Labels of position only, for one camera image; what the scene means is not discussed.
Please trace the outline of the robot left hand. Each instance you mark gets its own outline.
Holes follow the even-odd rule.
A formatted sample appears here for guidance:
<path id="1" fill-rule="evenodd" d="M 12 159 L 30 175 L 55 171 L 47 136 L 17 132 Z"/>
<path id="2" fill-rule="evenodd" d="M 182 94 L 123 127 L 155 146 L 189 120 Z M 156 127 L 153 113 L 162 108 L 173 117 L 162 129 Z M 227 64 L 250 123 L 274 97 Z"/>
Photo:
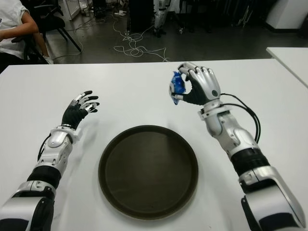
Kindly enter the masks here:
<path id="1" fill-rule="evenodd" d="M 99 97 L 92 95 L 92 91 L 85 91 L 76 96 L 66 108 L 61 126 L 77 129 L 80 122 L 90 113 L 96 113 L 96 107 L 100 105 L 96 102 Z"/>

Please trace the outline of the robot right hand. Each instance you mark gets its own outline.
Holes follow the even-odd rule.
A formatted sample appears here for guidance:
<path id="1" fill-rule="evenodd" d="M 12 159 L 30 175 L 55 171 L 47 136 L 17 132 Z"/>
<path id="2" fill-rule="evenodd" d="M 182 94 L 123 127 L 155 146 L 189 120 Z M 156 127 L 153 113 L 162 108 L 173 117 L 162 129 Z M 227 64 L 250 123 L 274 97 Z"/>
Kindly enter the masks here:
<path id="1" fill-rule="evenodd" d="M 220 99 L 220 86 L 212 69 L 184 62 L 178 67 L 181 74 L 190 81 L 192 89 L 189 93 L 172 93 L 177 100 L 196 105 L 205 105 Z"/>

